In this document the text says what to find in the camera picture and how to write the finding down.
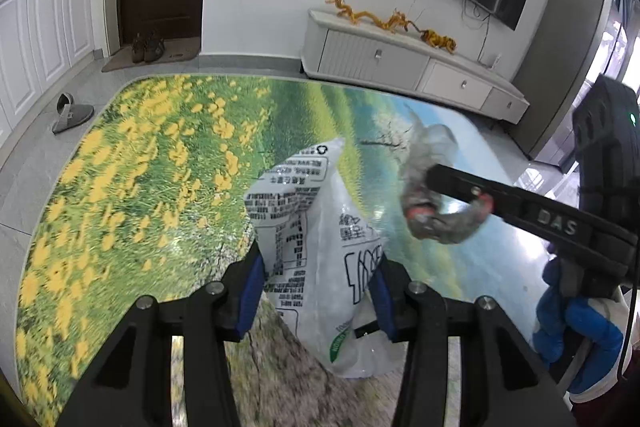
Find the blue gloved hand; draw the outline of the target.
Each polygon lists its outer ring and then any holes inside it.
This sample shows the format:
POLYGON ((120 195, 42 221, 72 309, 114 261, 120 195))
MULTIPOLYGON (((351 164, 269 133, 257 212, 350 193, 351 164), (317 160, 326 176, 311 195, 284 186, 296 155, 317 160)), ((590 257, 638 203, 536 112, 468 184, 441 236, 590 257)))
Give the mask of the blue gloved hand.
POLYGON ((565 298, 561 295, 561 260, 554 258, 544 267, 542 278, 548 288, 536 309, 534 348, 544 363, 551 365, 564 352, 567 331, 584 337, 590 350, 567 391, 575 403, 585 403, 605 395, 618 382, 617 369, 626 369, 631 352, 626 326, 629 307, 619 289, 611 298, 565 298))

